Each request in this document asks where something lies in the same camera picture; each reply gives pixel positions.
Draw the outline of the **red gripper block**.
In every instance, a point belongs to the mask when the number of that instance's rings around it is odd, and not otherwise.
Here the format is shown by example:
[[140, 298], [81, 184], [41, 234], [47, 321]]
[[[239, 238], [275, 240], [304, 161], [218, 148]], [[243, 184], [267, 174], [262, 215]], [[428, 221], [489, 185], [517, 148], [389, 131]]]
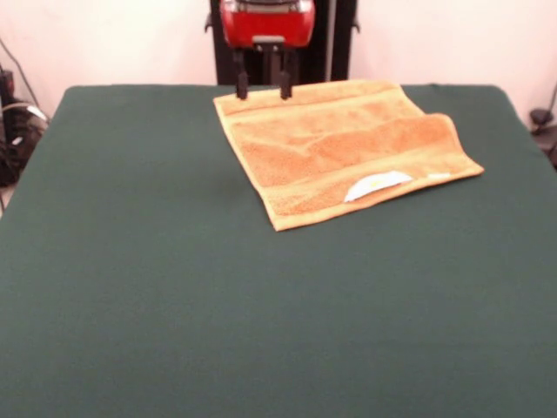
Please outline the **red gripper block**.
[[236, 71], [236, 96], [246, 100], [248, 75], [243, 49], [259, 44], [284, 45], [280, 52], [280, 97], [292, 97], [295, 50], [312, 38], [316, 6], [313, 1], [221, 1], [219, 13]]

